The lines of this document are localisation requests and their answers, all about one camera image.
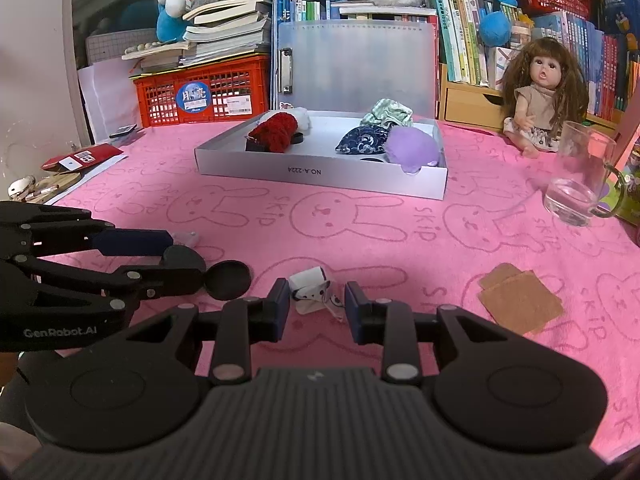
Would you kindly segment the small white patterned bow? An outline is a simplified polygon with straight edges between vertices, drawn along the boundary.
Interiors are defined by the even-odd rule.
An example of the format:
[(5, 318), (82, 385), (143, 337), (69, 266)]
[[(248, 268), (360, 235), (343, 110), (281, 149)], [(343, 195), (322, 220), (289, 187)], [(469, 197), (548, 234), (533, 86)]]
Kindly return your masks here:
[(338, 298), (333, 281), (322, 266), (300, 271), (288, 278), (291, 298), (299, 315), (328, 311), (338, 322), (344, 320), (345, 310)]

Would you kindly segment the red booklet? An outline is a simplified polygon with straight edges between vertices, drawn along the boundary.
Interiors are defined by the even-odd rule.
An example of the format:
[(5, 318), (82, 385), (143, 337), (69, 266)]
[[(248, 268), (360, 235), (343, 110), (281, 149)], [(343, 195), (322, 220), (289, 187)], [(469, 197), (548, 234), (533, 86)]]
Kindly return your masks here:
[(49, 172), (84, 171), (122, 154), (122, 150), (111, 144), (96, 144), (68, 155), (52, 157), (42, 164), (41, 169)]

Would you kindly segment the pink bunny blanket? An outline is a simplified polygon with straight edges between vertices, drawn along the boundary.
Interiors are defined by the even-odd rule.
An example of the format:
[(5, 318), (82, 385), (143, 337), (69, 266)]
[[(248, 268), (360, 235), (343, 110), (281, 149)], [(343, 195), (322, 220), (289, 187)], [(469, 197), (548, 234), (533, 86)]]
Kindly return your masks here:
[(240, 260), (256, 295), (276, 278), (322, 266), (373, 298), (476, 314), (480, 279), (501, 263), (533, 272), (563, 304), (535, 334), (595, 370), (608, 410), (594, 449), (613, 458), (639, 442), (639, 249), (615, 219), (573, 228), (544, 209), (545, 158), (496, 136), (442, 126), (442, 200), (203, 176), (194, 150), (221, 124), (151, 129), (126, 158), (64, 198), (134, 229), (193, 233), (207, 262)]

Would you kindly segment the brown cardboard piece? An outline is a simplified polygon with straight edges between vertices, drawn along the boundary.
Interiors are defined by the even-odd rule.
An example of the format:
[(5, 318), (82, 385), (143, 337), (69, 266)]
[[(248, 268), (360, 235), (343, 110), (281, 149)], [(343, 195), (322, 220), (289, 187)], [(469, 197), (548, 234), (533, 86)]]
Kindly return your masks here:
[(533, 271), (500, 263), (479, 281), (478, 300), (495, 322), (519, 335), (539, 332), (559, 318), (561, 299)]

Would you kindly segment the small dark card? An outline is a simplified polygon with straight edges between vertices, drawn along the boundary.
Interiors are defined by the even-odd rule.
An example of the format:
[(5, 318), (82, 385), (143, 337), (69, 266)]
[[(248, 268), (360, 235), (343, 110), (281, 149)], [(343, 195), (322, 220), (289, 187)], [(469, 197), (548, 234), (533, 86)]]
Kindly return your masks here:
[(128, 134), (136, 131), (137, 128), (138, 126), (136, 124), (122, 126), (122, 127), (119, 127), (115, 132), (111, 133), (108, 137), (110, 139), (118, 139), (118, 138), (121, 138), (122, 136), (128, 136)]

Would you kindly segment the white shallow cardboard box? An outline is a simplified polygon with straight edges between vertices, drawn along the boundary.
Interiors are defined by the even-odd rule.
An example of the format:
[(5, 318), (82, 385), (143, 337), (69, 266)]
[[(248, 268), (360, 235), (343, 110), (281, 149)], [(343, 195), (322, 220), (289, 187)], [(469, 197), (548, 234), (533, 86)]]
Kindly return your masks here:
[(444, 141), (433, 119), (416, 118), (414, 126), (436, 143), (437, 162), (413, 174), (383, 155), (355, 156), (335, 151), (344, 134), (359, 125), (359, 114), (312, 110), (310, 133), (283, 154), (246, 148), (248, 134), (263, 119), (262, 115), (247, 119), (198, 146), (194, 150), (198, 171), (206, 176), (349, 188), (430, 200), (445, 196), (448, 167)]

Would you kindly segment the blue patterned scrunchie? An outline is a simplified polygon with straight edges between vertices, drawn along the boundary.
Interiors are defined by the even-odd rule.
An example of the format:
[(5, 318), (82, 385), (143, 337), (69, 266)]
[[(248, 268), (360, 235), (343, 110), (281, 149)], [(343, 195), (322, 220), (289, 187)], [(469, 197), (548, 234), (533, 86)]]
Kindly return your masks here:
[(342, 155), (376, 155), (384, 152), (388, 130), (379, 126), (352, 128), (337, 143), (335, 151)]

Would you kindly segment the red plastic crate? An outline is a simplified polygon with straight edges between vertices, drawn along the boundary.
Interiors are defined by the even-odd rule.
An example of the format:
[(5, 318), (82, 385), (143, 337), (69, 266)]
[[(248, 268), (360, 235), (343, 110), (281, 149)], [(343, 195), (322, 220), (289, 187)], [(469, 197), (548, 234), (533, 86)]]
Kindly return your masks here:
[(247, 119), (269, 108), (270, 58), (245, 55), (132, 82), (145, 128)]

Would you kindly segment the green striped scrunchie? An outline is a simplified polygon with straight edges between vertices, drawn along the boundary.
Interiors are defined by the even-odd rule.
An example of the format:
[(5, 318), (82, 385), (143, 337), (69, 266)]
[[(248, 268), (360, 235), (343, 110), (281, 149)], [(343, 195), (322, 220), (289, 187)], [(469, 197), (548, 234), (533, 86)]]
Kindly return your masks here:
[(393, 126), (411, 127), (413, 110), (392, 99), (380, 99), (361, 119), (362, 126), (392, 128)]

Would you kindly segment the clear glass mug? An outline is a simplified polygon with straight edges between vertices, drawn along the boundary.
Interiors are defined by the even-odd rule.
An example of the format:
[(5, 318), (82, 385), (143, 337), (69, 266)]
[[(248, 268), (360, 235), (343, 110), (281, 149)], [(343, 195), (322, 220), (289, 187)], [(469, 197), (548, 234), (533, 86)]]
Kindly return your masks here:
[(623, 174), (614, 166), (616, 143), (593, 128), (564, 122), (544, 206), (570, 226), (592, 217), (611, 218), (626, 195)]

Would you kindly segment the blue white plush left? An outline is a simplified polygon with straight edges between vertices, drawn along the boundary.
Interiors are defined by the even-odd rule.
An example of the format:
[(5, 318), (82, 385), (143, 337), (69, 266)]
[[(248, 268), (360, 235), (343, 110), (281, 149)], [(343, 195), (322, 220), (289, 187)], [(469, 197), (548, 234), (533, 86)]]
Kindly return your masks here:
[(181, 41), (186, 32), (186, 21), (183, 15), (192, 8), (193, 0), (157, 0), (158, 17), (156, 22), (156, 38), (163, 44)]

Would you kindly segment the translucent clipboard folder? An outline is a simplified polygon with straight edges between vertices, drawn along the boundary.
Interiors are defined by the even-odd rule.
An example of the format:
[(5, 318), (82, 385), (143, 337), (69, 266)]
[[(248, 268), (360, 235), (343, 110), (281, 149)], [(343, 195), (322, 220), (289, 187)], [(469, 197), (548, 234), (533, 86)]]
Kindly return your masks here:
[(289, 22), (272, 43), (271, 106), (367, 113), (392, 99), (434, 118), (436, 36), (430, 23)]

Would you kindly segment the stack of books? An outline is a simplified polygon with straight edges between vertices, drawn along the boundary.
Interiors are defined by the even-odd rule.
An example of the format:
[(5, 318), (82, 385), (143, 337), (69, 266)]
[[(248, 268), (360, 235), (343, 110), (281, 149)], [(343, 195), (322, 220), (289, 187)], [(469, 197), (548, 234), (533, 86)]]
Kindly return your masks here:
[(183, 15), (181, 41), (140, 42), (127, 48), (122, 59), (136, 62), (143, 73), (155, 73), (264, 52), (271, 13), (272, 0), (193, 0)]

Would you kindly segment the pink phone stand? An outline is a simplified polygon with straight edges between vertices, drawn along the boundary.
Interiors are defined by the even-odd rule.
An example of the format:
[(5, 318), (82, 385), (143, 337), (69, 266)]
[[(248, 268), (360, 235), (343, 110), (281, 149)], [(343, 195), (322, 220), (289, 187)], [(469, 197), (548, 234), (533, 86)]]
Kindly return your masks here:
[(634, 95), (627, 103), (626, 110), (617, 125), (614, 141), (616, 147), (613, 154), (614, 167), (622, 171), (627, 159), (638, 139), (640, 124), (640, 89), (636, 88)]

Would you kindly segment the blue cardboard box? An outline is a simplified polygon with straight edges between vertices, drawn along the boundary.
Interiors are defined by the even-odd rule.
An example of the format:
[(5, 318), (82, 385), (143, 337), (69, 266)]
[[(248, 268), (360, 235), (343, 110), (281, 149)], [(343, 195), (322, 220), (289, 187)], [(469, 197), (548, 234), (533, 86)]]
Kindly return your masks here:
[(639, 50), (639, 0), (601, 0), (603, 30), (622, 35), (627, 50)]

